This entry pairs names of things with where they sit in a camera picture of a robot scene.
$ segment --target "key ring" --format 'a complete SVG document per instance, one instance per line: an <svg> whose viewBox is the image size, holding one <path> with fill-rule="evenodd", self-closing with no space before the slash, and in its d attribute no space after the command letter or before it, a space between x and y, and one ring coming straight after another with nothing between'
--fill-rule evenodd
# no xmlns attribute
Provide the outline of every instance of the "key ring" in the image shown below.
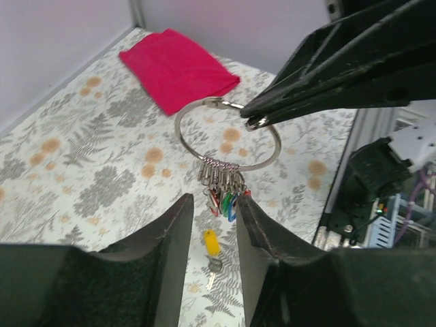
<svg viewBox="0 0 436 327"><path fill-rule="evenodd" d="M176 120L174 122L174 129L177 138L181 141L182 145L189 151L189 153L191 153L194 157L198 158L199 160L204 161L207 158L199 154L197 151L195 151L183 138L181 132L181 121L183 116L185 116L188 112L199 106L210 106L218 109L233 109L233 110L241 110L242 108L244 108L244 106L240 104L233 104L232 102L224 100L222 97L206 97L204 99L187 104L178 112L176 116ZM267 160L261 163L257 163L251 166L239 166L238 170L240 172L250 172L253 170L265 168L269 166L274 160L276 160L276 158L280 155L281 139L280 139L279 132L272 125L267 126L267 129L271 132L275 141L274 153L271 155L271 157L269 157Z"/></svg>

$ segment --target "white wall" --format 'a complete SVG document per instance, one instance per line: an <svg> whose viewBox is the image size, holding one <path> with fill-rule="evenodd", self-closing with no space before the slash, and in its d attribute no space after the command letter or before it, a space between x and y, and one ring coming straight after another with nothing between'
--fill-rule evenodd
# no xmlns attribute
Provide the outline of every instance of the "white wall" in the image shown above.
<svg viewBox="0 0 436 327"><path fill-rule="evenodd" d="M2 0L0 132L131 26L128 0Z"/></svg>
<svg viewBox="0 0 436 327"><path fill-rule="evenodd" d="M173 28L219 55L277 73L329 22L324 0L142 0L147 29Z"/></svg>

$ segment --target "floral tablecloth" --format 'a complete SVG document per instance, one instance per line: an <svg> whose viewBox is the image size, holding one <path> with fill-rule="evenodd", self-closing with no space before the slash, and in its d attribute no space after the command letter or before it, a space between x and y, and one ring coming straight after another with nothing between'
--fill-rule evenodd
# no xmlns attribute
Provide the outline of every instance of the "floral tablecloth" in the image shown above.
<svg viewBox="0 0 436 327"><path fill-rule="evenodd" d="M133 30L62 91L0 139L0 241L73 244L99 250L162 214L183 193L195 196L195 217L180 326L244 326L236 224L215 218L196 176L199 161L174 135L166 116L118 53L141 40ZM225 98L246 104L273 80L229 59L242 79ZM253 198L279 223L311 241L354 110L334 110L277 125L276 162L245 173ZM201 107L182 132L201 153L240 165L271 155L267 130L246 132L237 112ZM202 233L214 229L223 271L205 290L208 259Z"/></svg>

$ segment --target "red towel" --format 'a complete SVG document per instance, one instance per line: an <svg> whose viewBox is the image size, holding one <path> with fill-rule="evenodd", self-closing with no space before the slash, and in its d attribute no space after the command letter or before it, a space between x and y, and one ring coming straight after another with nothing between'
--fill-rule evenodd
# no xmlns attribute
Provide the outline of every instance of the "red towel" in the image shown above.
<svg viewBox="0 0 436 327"><path fill-rule="evenodd" d="M146 36L120 58L166 114L203 97L225 95L240 82L205 49L171 29Z"/></svg>

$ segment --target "yellow key tag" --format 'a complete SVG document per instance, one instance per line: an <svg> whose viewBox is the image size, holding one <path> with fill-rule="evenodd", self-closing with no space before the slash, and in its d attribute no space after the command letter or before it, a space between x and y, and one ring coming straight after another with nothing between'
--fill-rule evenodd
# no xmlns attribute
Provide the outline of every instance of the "yellow key tag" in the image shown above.
<svg viewBox="0 0 436 327"><path fill-rule="evenodd" d="M215 232L213 230L207 230L204 232L203 237L209 255L219 255L221 249L219 248L219 243L217 240L217 235L215 235Z"/></svg>

